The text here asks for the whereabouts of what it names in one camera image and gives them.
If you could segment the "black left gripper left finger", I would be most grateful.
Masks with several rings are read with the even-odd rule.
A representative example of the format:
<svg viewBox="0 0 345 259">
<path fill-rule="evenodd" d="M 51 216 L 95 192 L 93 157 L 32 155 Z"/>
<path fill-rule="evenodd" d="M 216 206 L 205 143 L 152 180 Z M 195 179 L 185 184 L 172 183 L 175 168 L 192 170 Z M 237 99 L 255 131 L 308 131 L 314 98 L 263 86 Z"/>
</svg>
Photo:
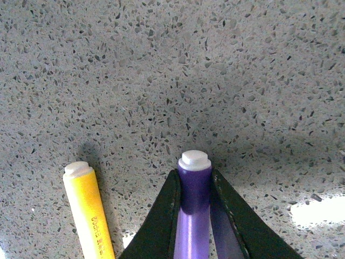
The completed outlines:
<svg viewBox="0 0 345 259">
<path fill-rule="evenodd" d="M 180 177 L 177 169 L 173 169 L 169 172 L 145 221 L 120 258 L 173 258 L 180 203 Z"/>
</svg>

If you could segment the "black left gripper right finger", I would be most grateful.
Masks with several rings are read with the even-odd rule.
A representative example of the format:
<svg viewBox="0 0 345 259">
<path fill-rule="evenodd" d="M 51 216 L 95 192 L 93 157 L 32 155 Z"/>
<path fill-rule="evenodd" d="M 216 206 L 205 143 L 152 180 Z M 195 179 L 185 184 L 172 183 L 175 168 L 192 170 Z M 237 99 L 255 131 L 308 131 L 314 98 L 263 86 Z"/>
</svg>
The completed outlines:
<svg viewBox="0 0 345 259">
<path fill-rule="evenodd" d="M 214 169 L 210 219 L 218 258 L 302 258 Z"/>
</svg>

